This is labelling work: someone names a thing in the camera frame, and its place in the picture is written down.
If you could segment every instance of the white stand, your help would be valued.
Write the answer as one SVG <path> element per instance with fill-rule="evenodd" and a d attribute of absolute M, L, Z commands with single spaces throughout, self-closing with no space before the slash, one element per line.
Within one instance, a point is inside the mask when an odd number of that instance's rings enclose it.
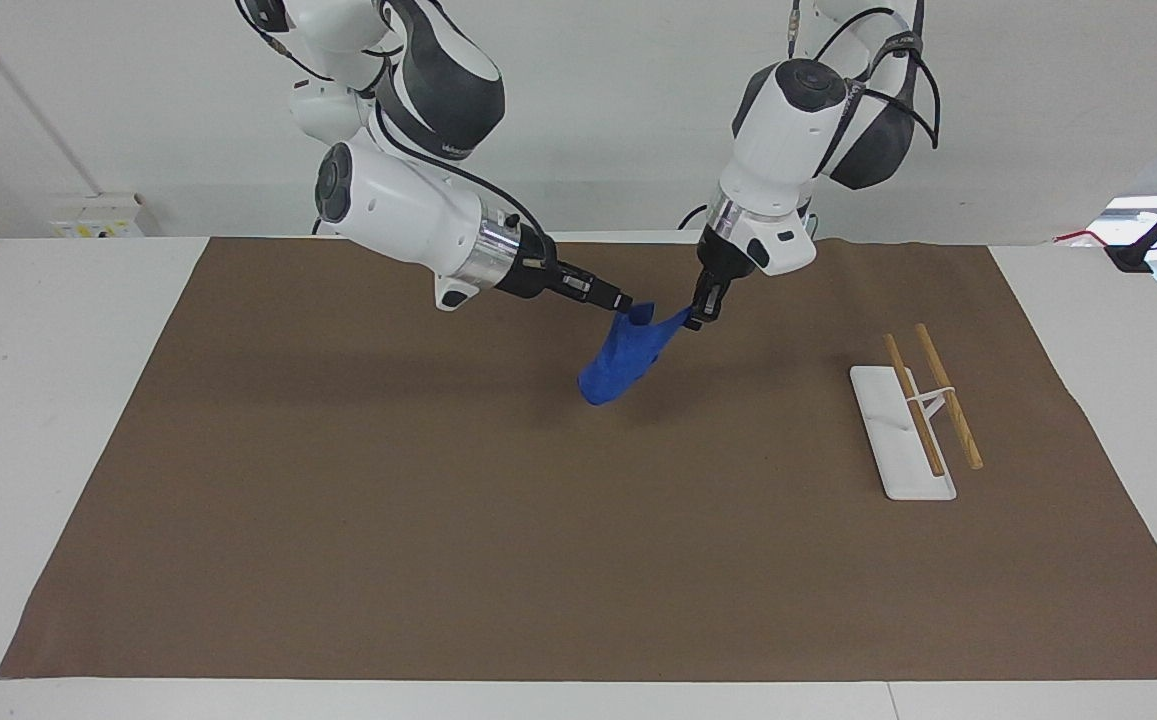
<path fill-rule="evenodd" d="M 934 438 L 934 450 L 943 462 L 944 473 L 934 475 L 929 469 L 924 447 L 907 409 L 908 398 L 902 395 L 894 369 L 887 365 L 861 365 L 849 370 L 849 379 L 854 395 L 858 396 L 862 423 L 867 427 L 867 438 L 871 439 L 871 451 L 889 500 L 956 500 L 952 473 L 945 470 L 946 460 L 938 438 Z M 926 419 L 943 409 L 950 389 L 936 389 L 913 398 L 920 402 Z"/>

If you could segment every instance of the brown table covering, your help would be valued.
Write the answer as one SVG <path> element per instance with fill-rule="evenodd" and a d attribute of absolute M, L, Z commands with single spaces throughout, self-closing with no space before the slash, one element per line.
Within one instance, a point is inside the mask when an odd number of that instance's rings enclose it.
<path fill-rule="evenodd" d="M 659 314 L 688 247 L 563 247 Z M 986 469 L 880 491 L 853 365 L 929 324 Z M 989 252 L 820 243 L 614 405 L 609 315 L 213 240 L 1 676 L 1157 678 L 1157 546 Z"/>

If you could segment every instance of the wall socket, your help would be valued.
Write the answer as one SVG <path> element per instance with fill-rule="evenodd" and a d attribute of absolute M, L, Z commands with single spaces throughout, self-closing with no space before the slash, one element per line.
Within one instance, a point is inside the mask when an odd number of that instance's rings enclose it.
<path fill-rule="evenodd" d="M 153 237 L 159 228 L 134 193 L 62 197 L 49 227 L 54 237 Z"/>

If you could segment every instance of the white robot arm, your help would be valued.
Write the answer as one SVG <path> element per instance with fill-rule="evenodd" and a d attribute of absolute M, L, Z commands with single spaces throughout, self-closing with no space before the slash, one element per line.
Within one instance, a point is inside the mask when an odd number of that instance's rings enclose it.
<path fill-rule="evenodd" d="M 319 81 L 295 86 L 290 109 L 304 132 L 331 145 L 316 184 L 327 228 L 430 269 L 441 310 L 488 288 L 629 310 L 632 299 L 613 284 L 559 260 L 519 203 L 458 167 L 502 119 L 504 91 L 494 61 L 436 0 L 245 1 L 259 32 L 296 28 L 317 49 Z M 401 49 L 374 50 L 389 31 Z M 518 211 L 486 204 L 451 176 Z"/>
<path fill-rule="evenodd" d="M 734 157 L 698 242 L 702 273 L 688 326 L 718 318 L 734 279 L 815 260 L 805 218 L 821 174 L 852 190 L 892 177 L 916 125 L 938 146 L 922 25 L 924 0 L 796 1 L 789 59 L 751 78 L 734 118 Z M 933 126 L 912 109 L 918 72 L 934 88 Z"/>

